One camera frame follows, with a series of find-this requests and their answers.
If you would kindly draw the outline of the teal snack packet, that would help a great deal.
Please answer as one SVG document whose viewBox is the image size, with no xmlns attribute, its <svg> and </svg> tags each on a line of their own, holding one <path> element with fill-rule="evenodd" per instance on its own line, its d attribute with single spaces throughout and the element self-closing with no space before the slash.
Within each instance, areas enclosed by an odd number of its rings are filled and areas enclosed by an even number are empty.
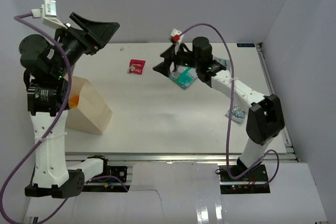
<svg viewBox="0 0 336 224">
<path fill-rule="evenodd" d="M 177 70 L 170 73 L 169 78 L 180 88 L 186 90 L 197 79 L 196 69 L 178 66 Z"/>
</svg>

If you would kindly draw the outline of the orange mango candy bag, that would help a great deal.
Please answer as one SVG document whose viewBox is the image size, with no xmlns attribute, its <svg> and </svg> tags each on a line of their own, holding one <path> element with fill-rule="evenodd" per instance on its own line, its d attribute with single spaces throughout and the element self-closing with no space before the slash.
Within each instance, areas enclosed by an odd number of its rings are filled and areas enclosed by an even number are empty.
<svg viewBox="0 0 336 224">
<path fill-rule="evenodd" d="M 79 104 L 79 95 L 73 96 L 69 99 L 69 108 L 74 109 Z"/>
</svg>

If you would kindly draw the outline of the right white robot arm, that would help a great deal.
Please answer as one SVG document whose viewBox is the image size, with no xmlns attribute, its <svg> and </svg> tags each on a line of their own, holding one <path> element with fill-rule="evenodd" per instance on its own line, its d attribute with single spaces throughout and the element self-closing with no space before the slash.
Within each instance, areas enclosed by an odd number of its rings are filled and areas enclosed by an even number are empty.
<svg viewBox="0 0 336 224">
<path fill-rule="evenodd" d="M 243 82 L 234 79 L 233 68 L 227 69 L 216 61 L 212 54 L 212 45 L 206 37 L 196 37 L 192 49 L 177 41 L 161 53 L 163 62 L 153 69 L 169 77 L 171 67 L 191 67 L 196 70 L 198 78 L 210 88 L 230 98 L 231 104 L 238 104 L 247 113 L 247 144 L 236 166 L 226 169 L 232 179 L 250 181 L 256 175 L 255 167 L 270 152 L 268 146 L 285 127 L 281 102 L 275 94 L 265 95 Z"/>
</svg>

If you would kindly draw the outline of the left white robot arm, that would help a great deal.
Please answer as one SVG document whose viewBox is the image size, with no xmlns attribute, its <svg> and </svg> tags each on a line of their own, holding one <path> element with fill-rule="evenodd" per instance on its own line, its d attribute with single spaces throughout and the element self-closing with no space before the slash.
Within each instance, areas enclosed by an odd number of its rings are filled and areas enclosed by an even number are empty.
<svg viewBox="0 0 336 224">
<path fill-rule="evenodd" d="M 82 55 L 103 49 L 119 29 L 117 22 L 95 22 L 76 13 L 76 26 L 63 25 L 53 37 L 41 30 L 19 44 L 24 67 L 27 110 L 34 127 L 35 170 L 25 188 L 28 197 L 66 199 L 78 196 L 86 182 L 104 182 L 111 168 L 102 155 L 94 155 L 68 167 L 65 158 L 66 119 L 72 84 L 71 69 Z"/>
</svg>

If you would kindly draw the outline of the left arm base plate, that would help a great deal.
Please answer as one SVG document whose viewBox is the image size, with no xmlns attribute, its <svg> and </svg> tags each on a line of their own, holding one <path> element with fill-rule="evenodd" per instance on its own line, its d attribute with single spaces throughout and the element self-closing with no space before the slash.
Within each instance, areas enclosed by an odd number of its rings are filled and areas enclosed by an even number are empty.
<svg viewBox="0 0 336 224">
<path fill-rule="evenodd" d="M 83 192 L 127 193 L 130 187 L 127 166 L 107 166 L 105 172 L 85 183 Z"/>
</svg>

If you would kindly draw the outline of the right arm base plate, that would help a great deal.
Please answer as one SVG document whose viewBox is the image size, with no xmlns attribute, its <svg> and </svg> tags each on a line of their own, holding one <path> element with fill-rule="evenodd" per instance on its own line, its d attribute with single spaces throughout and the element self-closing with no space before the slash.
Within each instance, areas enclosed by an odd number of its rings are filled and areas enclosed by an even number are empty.
<svg viewBox="0 0 336 224">
<path fill-rule="evenodd" d="M 226 172 L 226 166 L 219 166 L 215 173 L 219 176 L 222 195 L 269 194 L 270 186 L 265 165 L 259 165 L 244 177 L 233 180 Z"/>
</svg>

